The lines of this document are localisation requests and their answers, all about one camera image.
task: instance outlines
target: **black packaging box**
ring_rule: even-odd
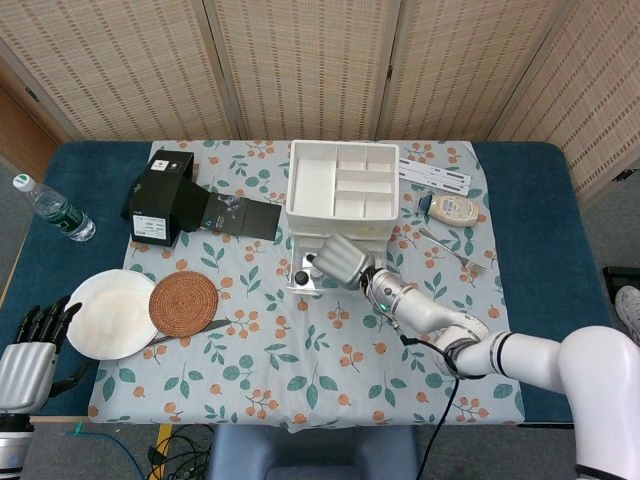
[[[200,228],[209,192],[191,181],[193,153],[158,150],[133,189],[133,240],[171,246],[180,230]]]
[[[133,188],[131,237],[141,243],[173,245],[181,230],[198,228],[275,239],[281,206],[207,192],[191,181],[192,152],[158,150]]]

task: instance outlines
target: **gray carpet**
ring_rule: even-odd
[[[4,290],[11,269],[20,251],[29,225],[31,225],[31,206],[23,198],[24,194],[13,188],[15,169],[0,155],[0,294]]]
[[[0,164],[0,285],[4,285],[26,232],[31,213],[11,187],[13,173]],[[617,185],[584,215],[599,266],[640,266],[640,174]],[[129,460],[116,445],[99,438],[73,438],[72,424],[38,424],[29,452],[25,480],[133,479]],[[87,425],[86,431],[114,435],[149,471],[147,449],[155,442],[157,427],[149,425]],[[424,428],[424,448],[431,434]],[[202,432],[189,434],[200,436]],[[519,480],[573,478],[575,461],[572,430],[517,427],[444,427],[432,451],[427,473],[430,480]]]

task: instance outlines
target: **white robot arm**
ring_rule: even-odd
[[[512,332],[489,334],[477,318],[451,311],[384,269],[369,252],[333,235],[313,258],[313,266],[365,296],[406,340],[401,324],[420,333],[445,329],[435,346],[455,363],[440,370],[459,378],[489,374],[563,393],[569,400],[576,435],[580,478],[640,478],[640,349],[622,333],[586,327],[562,343]]]
[[[75,386],[89,367],[83,363],[74,376],[53,383],[67,328],[82,306],[65,311],[68,301],[66,296],[48,308],[32,308],[0,358],[0,479],[20,478],[33,436],[29,415]]]

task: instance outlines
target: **label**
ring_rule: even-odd
[[[151,170],[164,172],[167,169],[167,165],[169,165],[169,162],[167,160],[155,160],[153,162],[153,165],[151,165]]]
[[[177,172],[182,168],[182,162],[171,162],[167,167],[167,172]]]
[[[83,215],[76,207],[68,204],[69,206],[64,212],[59,212],[57,215],[52,215],[47,218],[49,223],[52,223],[64,233],[72,233],[82,223]]]
[[[471,215],[472,205],[469,202],[447,199],[442,202],[442,210],[447,217],[467,218]]]
[[[133,216],[133,233],[137,237],[167,239],[167,222],[164,218]]]

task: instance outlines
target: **woven placemat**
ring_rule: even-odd
[[[149,300],[151,321],[171,337],[198,333],[213,320],[217,308],[215,285],[197,272],[176,272],[165,277]]]

